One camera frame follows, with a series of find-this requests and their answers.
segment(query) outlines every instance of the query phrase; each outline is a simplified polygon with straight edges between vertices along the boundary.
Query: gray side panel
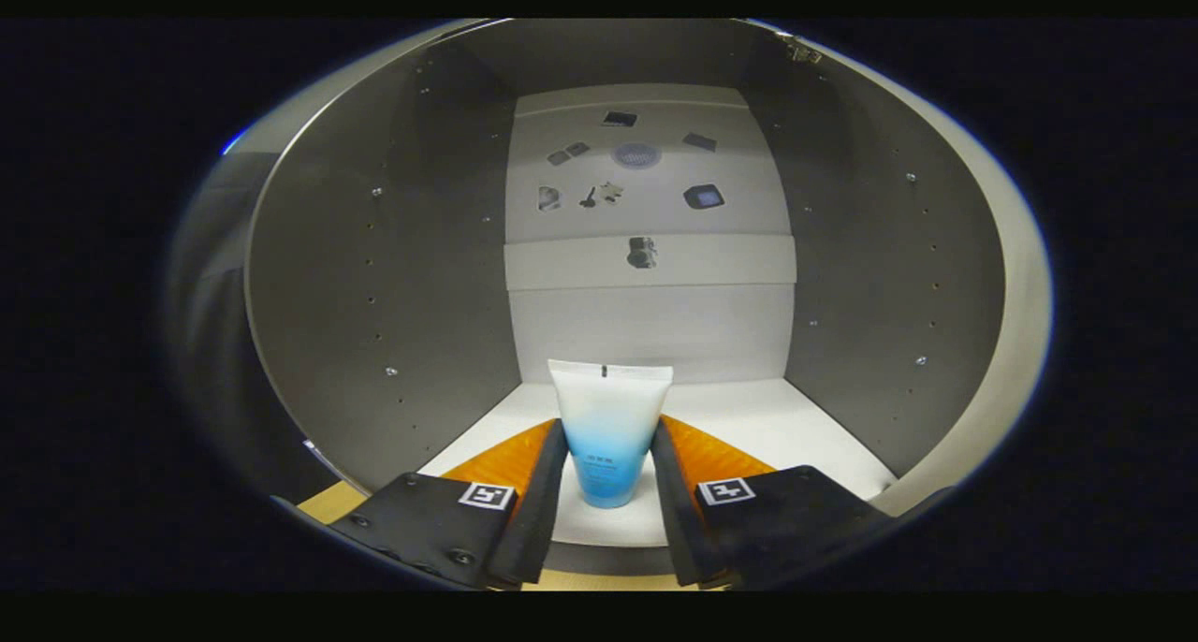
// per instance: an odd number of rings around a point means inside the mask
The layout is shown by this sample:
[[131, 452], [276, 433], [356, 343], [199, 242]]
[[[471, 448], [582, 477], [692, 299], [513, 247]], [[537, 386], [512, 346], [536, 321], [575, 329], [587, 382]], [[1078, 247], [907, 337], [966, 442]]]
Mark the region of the gray side panel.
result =
[[799, 254], [785, 377], [902, 476], [994, 351], [1004, 266], [990, 208], [931, 126], [830, 59], [756, 54], [740, 91], [767, 127]]
[[418, 470], [520, 382], [503, 279], [512, 109], [446, 42], [335, 101], [265, 193], [249, 293], [267, 370], [368, 489]]
[[734, 87], [760, 31], [732, 19], [514, 19], [461, 44], [514, 96], [604, 84]]

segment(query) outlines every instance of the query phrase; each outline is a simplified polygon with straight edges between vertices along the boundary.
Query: white back wall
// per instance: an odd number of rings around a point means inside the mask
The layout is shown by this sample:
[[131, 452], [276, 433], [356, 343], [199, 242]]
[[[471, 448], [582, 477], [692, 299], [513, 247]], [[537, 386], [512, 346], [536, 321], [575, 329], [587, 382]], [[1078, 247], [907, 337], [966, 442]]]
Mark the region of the white back wall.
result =
[[[611, 110], [636, 121], [604, 126]], [[713, 139], [714, 151], [688, 135]], [[622, 144], [647, 144], [660, 159], [627, 169], [613, 159]], [[714, 186], [722, 204], [694, 210], [684, 199], [694, 186]], [[543, 187], [557, 190], [550, 210], [539, 208]], [[613, 187], [615, 204], [604, 201]], [[594, 204], [581, 206], [591, 189]], [[624, 84], [521, 97], [506, 207], [524, 382], [550, 382], [549, 357], [673, 365], [678, 384], [782, 376], [794, 244], [778, 169], [734, 89]], [[630, 237], [653, 240], [654, 267], [628, 262]]]

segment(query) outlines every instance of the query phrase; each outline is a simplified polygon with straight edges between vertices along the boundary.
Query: white floor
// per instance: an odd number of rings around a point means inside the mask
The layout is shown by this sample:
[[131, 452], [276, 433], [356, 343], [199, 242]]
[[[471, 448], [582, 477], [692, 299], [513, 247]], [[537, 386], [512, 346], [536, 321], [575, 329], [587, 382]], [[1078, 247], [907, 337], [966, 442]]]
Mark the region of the white floor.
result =
[[[775, 468], [811, 465], [861, 499], [872, 498], [895, 480], [872, 453], [783, 378], [674, 386], [662, 412]], [[521, 384], [420, 473], [441, 476], [552, 417], [561, 417], [553, 386]], [[633, 501], [619, 509], [587, 505], [574, 465], [567, 458], [553, 540], [589, 546], [665, 546], [652, 456]]]

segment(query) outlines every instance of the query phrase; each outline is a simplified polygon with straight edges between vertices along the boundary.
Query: tube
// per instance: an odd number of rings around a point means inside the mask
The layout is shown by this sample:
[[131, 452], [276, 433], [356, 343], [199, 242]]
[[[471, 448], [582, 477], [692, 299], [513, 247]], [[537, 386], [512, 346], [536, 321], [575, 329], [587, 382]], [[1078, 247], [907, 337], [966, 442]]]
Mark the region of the tube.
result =
[[633, 498], [661, 416], [673, 367], [549, 361], [582, 498], [600, 509]]

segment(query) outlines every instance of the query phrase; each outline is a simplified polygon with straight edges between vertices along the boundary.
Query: circular drain image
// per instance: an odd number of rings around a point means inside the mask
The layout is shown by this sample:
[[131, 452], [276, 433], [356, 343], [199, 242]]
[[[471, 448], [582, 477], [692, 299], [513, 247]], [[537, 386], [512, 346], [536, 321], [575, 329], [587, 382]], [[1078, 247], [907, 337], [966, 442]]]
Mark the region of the circular drain image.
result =
[[627, 169], [649, 169], [661, 160], [661, 152], [649, 144], [624, 144], [611, 156]]

